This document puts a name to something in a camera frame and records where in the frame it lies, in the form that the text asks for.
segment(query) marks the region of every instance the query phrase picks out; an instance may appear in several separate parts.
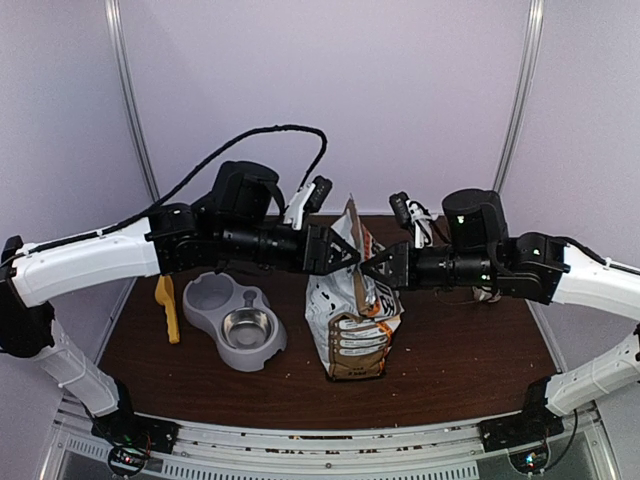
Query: double pet bowl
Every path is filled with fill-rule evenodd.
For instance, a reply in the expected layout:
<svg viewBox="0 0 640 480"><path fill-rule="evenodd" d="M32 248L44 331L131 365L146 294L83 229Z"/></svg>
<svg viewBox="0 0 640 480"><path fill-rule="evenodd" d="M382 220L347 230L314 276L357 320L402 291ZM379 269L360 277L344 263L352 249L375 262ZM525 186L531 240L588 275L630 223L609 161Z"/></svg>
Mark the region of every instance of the double pet bowl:
<svg viewBox="0 0 640 480"><path fill-rule="evenodd" d="M242 372L255 372L287 345L287 333L256 287L244 287L224 273L204 273L183 294L184 314L207 332L222 360Z"/></svg>

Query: white panel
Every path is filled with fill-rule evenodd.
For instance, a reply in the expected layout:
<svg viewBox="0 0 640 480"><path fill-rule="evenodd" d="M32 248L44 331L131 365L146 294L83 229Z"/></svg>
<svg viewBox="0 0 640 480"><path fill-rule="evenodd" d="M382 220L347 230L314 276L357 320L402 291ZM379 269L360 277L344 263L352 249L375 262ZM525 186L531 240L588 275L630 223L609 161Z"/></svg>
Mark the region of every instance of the white panel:
<svg viewBox="0 0 640 480"><path fill-rule="evenodd" d="M632 0L546 2L536 76L503 194L512 234L570 235L640 265L638 18L640 3ZM570 368L613 347L634 325L580 307L542 311ZM639 398L633 385L599 401L627 480L640 471L632 441Z"/></svg>
<svg viewBox="0 0 640 480"><path fill-rule="evenodd" d="M0 2L0 243L112 223L147 203L102 0ZM125 284L54 301L95 356ZM28 361L0 355L0 476L34 478L60 400Z"/></svg>
<svg viewBox="0 0 640 480"><path fill-rule="evenodd" d="M121 2L133 83L162 192L227 139L256 126L326 131L318 173L362 212L407 190L430 208L491 186L519 72L529 2L354 0ZM290 197L316 153L277 134L226 159L274 167ZM210 189L216 167L181 196Z"/></svg>

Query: robotic arm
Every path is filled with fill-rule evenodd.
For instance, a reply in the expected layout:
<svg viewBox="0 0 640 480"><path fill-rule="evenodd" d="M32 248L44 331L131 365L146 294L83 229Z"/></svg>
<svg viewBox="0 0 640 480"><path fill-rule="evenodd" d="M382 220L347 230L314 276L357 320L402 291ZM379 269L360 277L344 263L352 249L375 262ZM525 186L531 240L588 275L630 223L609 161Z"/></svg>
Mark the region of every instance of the robotic arm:
<svg viewBox="0 0 640 480"><path fill-rule="evenodd" d="M404 193L390 203L398 223L415 214ZM640 270L603 259L570 238L525 233L510 238L496 192L461 190L442 202L450 244L398 243L361 265L364 274L399 290L473 286L548 305L585 305L640 321ZM522 413L480 425L487 451L563 431L561 416L640 380L640 327L603 355L530 385Z"/></svg>
<svg viewBox="0 0 640 480"><path fill-rule="evenodd" d="M192 205L162 205L122 229L46 244L10 238L0 266L0 347L33 360L74 394L95 433L126 446L127 459L147 443L170 451L167 439L175 441L177 426L136 416L126 387L73 344L48 300L116 279L223 269L229 261L313 275L356 264L358 251L330 227L305 221L331 182L316 177L304 184L286 209L277 182L277 173L262 165L225 162L212 190ZM282 212L276 219L266 218L272 199Z"/></svg>

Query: wooden table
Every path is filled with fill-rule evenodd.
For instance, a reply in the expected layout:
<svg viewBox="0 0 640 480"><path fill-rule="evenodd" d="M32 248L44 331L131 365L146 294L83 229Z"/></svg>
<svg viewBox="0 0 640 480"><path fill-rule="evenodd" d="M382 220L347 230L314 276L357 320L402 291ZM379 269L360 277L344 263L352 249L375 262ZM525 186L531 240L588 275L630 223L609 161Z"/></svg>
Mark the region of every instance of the wooden table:
<svg viewBox="0 0 640 480"><path fill-rule="evenodd" d="M392 218L364 217L364 223L383 244L407 238ZM176 275L176 296L202 271ZM555 372L524 301L442 303L470 300L470 290L462 289L438 298L431 291L402 294L406 311L386 375L330 382L304 318L306 277L233 276L264 291L287 329L287 349L261 372L237 372L220 360L213 340L182 316L182 341L170 345L164 310L154 300L157 279L141 279L101 362L127 384L137 411L256 428L422 425L518 410L527 385Z"/></svg>

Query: yellow scoop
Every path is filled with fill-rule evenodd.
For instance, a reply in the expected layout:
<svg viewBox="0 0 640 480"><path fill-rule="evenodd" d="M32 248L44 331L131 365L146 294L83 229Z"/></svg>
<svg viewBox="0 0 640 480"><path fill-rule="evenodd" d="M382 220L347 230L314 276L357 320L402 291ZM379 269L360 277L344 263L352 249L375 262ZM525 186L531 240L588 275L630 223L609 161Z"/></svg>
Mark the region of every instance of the yellow scoop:
<svg viewBox="0 0 640 480"><path fill-rule="evenodd" d="M169 275L160 275L156 285L156 302L164 305L164 313L167 316L167 332L169 343L180 343L180 330L178 329L178 315L176 314L176 299L173 291L173 280Z"/></svg>

